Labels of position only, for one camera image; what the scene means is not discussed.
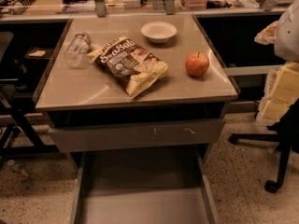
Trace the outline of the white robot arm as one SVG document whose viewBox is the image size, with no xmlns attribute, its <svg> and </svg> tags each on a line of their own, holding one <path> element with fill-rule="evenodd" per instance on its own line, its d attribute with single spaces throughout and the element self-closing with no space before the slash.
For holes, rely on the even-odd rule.
<svg viewBox="0 0 299 224">
<path fill-rule="evenodd" d="M 258 107 L 256 120 L 272 126 L 299 99 L 299 0 L 294 0 L 279 20 L 265 27 L 254 41 L 273 44 L 275 55 L 286 61 L 279 69 L 268 72 Z"/>
</svg>

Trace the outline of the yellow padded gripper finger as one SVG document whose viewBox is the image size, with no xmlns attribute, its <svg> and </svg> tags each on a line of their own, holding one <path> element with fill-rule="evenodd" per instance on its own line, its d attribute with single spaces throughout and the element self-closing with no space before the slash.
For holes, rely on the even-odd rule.
<svg viewBox="0 0 299 224">
<path fill-rule="evenodd" d="M 277 26 L 278 21 L 272 22 L 254 37 L 254 41 L 262 45 L 274 44 Z"/>
<path fill-rule="evenodd" d="M 266 77 L 256 120 L 263 126 L 272 126 L 298 99 L 299 63 L 286 62 L 279 69 L 272 68 Z"/>
</svg>

